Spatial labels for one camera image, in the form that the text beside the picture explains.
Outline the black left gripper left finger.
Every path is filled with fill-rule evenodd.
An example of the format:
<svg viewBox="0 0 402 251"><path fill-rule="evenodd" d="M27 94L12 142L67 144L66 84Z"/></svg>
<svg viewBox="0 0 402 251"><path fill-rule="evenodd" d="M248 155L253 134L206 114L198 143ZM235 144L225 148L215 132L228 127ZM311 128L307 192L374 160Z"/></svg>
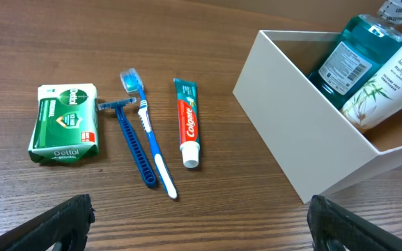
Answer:
<svg viewBox="0 0 402 251"><path fill-rule="evenodd" d="M76 195L0 235L0 250L84 250L94 222L90 195Z"/></svg>

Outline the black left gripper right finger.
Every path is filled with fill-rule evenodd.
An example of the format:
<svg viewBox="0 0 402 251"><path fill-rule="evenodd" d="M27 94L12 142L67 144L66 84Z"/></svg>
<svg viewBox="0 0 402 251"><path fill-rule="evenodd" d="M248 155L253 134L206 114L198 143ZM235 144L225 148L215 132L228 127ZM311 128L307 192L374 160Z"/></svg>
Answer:
<svg viewBox="0 0 402 251"><path fill-rule="evenodd" d="M402 239L321 195L311 198L307 223L314 251L402 251Z"/></svg>

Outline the green Dettol soap bar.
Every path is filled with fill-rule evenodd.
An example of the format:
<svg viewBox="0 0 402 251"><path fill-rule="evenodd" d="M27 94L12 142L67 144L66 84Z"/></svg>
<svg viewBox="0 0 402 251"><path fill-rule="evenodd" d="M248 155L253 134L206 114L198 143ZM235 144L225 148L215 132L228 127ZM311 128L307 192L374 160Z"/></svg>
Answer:
<svg viewBox="0 0 402 251"><path fill-rule="evenodd" d="M97 97L92 83L39 86L30 159L74 163L99 154Z"/></svg>

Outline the white conditioner tube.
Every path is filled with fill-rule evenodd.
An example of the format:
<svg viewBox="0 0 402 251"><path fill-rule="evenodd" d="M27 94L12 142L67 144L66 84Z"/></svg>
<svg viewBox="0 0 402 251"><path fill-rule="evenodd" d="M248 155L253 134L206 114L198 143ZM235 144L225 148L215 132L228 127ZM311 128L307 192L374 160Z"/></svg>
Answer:
<svg viewBox="0 0 402 251"><path fill-rule="evenodd" d="M360 132L402 109L402 46L341 108Z"/></svg>

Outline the blue mouthwash bottle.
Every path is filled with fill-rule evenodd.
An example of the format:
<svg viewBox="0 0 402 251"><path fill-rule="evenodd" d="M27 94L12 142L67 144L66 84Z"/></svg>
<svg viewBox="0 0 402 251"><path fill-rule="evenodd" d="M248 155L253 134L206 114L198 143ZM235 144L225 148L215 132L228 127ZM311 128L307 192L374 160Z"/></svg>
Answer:
<svg viewBox="0 0 402 251"><path fill-rule="evenodd" d="M360 89L402 46L402 0L387 0L376 15L351 18L336 45L308 76L336 107Z"/></svg>

